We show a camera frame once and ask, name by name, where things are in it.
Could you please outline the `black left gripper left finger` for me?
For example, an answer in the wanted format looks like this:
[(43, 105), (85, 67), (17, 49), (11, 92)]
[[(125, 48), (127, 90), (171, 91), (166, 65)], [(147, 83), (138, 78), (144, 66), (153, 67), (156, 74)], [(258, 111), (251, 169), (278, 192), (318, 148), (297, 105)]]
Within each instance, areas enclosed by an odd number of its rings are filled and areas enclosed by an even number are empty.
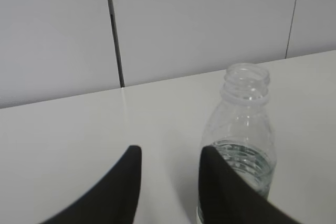
[(133, 223), (138, 207), (142, 150), (130, 145), (88, 192), (44, 223)]

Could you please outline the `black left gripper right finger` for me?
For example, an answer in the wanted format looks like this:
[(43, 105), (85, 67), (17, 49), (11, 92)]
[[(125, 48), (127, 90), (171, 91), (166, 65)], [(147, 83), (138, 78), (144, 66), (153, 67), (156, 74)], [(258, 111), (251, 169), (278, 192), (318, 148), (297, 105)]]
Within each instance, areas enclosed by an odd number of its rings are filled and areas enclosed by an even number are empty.
[(201, 151), (198, 197), (203, 223), (297, 223), (257, 194), (212, 146)]

